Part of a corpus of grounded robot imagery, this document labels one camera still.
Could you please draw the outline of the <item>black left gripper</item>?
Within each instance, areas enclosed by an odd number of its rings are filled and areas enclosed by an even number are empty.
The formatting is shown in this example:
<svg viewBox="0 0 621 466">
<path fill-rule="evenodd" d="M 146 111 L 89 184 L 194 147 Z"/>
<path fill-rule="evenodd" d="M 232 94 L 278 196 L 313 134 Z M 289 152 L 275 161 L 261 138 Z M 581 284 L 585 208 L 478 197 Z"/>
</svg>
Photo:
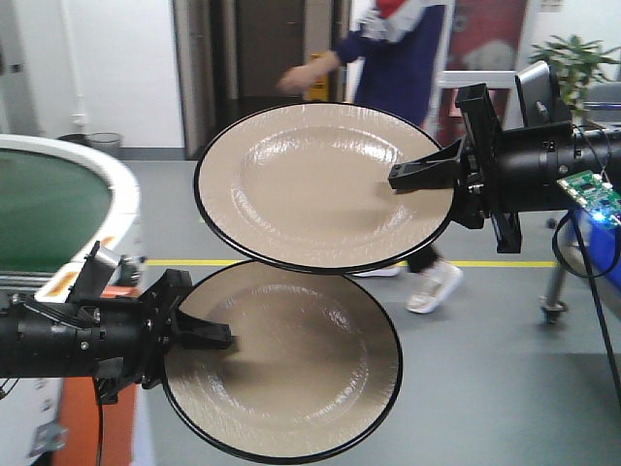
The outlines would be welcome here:
<svg viewBox="0 0 621 466">
<path fill-rule="evenodd" d="M 106 300 L 105 339 L 95 376 L 97 402 L 115 404 L 124 388 L 151 389 L 162 383 L 163 356 L 170 339 L 187 350 L 226 350 L 234 343 L 228 324 L 177 311 L 192 290 L 190 274 L 168 269 L 138 298 Z"/>
</svg>

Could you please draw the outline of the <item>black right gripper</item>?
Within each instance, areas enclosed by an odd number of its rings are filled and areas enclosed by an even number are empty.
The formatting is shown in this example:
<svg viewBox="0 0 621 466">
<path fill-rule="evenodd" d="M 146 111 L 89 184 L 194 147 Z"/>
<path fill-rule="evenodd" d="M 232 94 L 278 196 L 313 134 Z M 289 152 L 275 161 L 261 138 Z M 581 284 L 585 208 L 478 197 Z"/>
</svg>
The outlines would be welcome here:
<svg viewBox="0 0 621 466">
<path fill-rule="evenodd" d="M 455 106 L 465 125 L 464 138 L 418 159 L 395 164 L 387 180 L 397 191 L 456 186 L 450 219 L 466 228 L 480 229 L 489 218 L 496 235 L 496 251 L 519 253 L 519 214 L 501 206 L 497 151 L 503 130 L 487 85 L 459 88 Z"/>
</svg>

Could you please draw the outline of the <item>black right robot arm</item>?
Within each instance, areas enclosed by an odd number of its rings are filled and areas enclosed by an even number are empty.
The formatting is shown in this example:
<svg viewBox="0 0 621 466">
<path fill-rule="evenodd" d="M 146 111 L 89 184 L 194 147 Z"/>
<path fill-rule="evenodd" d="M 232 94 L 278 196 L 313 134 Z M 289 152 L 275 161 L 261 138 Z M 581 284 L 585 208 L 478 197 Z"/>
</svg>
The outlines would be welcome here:
<svg viewBox="0 0 621 466">
<path fill-rule="evenodd" d="M 455 100 L 467 134 L 450 146 L 395 165 L 388 181 L 397 191 L 454 190 L 447 219 L 470 229 L 491 219 L 499 253 L 519 253 L 521 212 L 571 210 L 575 202 L 558 180 L 584 170 L 620 184 L 620 132 L 578 132 L 568 121 L 505 131 L 488 88 L 459 88 Z"/>
</svg>

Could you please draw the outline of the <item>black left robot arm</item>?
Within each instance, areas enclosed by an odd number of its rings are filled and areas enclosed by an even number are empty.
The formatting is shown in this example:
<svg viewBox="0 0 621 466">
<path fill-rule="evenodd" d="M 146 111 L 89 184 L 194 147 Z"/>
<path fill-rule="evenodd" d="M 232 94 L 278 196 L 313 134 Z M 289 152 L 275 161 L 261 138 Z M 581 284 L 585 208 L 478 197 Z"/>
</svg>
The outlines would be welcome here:
<svg viewBox="0 0 621 466">
<path fill-rule="evenodd" d="M 102 405 L 131 384 L 153 388 L 172 346 L 226 350 L 234 341 L 228 325 L 181 310 L 195 289 L 188 273 L 168 269 L 138 297 L 19 298 L 1 311 L 1 376 L 90 377 Z"/>
</svg>

